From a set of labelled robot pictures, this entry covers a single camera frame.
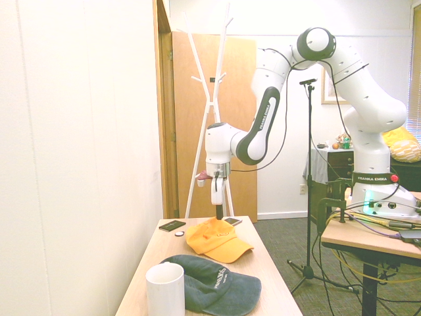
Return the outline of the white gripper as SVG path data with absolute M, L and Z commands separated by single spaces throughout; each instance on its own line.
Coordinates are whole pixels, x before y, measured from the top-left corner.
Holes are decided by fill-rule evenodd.
M 223 218 L 223 203 L 227 178 L 220 171 L 216 171 L 211 183 L 211 203 L 216 206 L 216 218 Z

